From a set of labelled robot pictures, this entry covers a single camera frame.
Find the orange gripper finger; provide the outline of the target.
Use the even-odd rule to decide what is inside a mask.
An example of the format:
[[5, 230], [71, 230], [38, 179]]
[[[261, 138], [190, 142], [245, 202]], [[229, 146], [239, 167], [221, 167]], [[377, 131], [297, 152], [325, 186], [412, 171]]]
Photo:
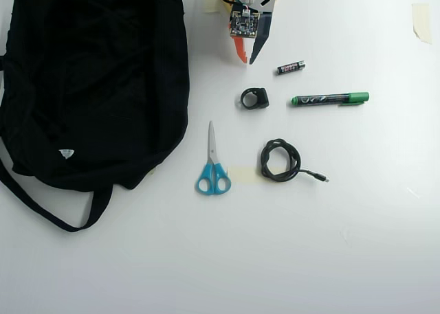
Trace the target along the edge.
[[243, 38], [233, 38], [233, 41], [234, 41], [234, 44], [235, 44], [237, 56], [240, 58], [240, 60], [244, 64], [247, 64], [248, 63], [248, 58], [247, 58], [247, 55], [246, 55], [246, 52], [245, 52], [244, 39]]

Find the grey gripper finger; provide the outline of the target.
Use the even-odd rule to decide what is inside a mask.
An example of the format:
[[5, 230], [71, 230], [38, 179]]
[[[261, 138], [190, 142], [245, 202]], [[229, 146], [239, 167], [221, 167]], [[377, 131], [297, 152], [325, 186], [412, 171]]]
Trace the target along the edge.
[[262, 50], [264, 44], [270, 35], [270, 28], [272, 24], [272, 13], [261, 13], [258, 21], [257, 35], [254, 41], [252, 54], [250, 57], [250, 64], [252, 65], [260, 51]]

